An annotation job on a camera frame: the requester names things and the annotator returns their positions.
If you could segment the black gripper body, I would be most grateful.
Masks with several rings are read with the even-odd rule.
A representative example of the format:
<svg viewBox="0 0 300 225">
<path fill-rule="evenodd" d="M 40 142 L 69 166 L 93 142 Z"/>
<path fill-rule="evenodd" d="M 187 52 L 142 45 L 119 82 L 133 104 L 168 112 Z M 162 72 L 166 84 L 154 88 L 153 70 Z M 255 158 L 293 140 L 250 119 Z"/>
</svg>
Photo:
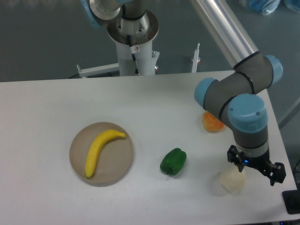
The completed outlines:
<svg viewBox="0 0 300 225">
<path fill-rule="evenodd" d="M 269 149 L 260 156 L 257 157 L 248 157 L 245 152 L 235 150 L 237 153 L 238 162 L 235 164 L 238 168 L 238 171 L 241 173 L 245 166 L 254 168 L 260 173 L 270 172 L 271 161 L 270 161 L 270 151 Z"/>
</svg>

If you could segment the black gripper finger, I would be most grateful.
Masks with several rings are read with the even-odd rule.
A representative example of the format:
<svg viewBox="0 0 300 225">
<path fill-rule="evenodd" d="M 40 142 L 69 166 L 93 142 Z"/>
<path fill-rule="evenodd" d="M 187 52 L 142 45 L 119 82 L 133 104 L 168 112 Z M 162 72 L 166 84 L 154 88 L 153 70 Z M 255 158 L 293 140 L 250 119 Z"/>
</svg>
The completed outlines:
<svg viewBox="0 0 300 225">
<path fill-rule="evenodd" d="M 286 177 L 285 165 L 280 162 L 268 163 L 262 174 L 269 178 L 271 186 L 274 186 L 275 183 L 282 184 Z"/>
<path fill-rule="evenodd" d="M 244 152 L 239 152 L 235 145 L 231 145 L 227 151 L 227 160 L 230 163 L 234 163 L 240 173 L 243 171 L 245 166 L 245 154 Z"/>
</svg>

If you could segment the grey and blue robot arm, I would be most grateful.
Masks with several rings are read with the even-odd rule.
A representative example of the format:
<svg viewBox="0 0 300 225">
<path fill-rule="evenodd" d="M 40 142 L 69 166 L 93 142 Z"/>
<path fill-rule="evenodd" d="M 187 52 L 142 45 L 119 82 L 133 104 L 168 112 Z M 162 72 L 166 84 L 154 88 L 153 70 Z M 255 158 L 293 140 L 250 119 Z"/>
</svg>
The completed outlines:
<svg viewBox="0 0 300 225">
<path fill-rule="evenodd" d="M 262 90 L 277 82 L 283 73 L 280 61 L 262 55 L 224 0 L 191 2 L 202 22 L 232 66 L 234 73 L 218 81 L 205 78 L 194 93 L 197 103 L 233 132 L 235 145 L 227 159 L 239 171 L 258 170 L 270 183 L 282 183 L 286 172 L 282 163 L 270 161 L 268 115 Z M 147 10 L 146 0 L 83 0 L 90 23 L 104 23 L 116 43 L 121 76 L 154 75 L 158 53 L 152 41 L 158 21 Z"/>
</svg>

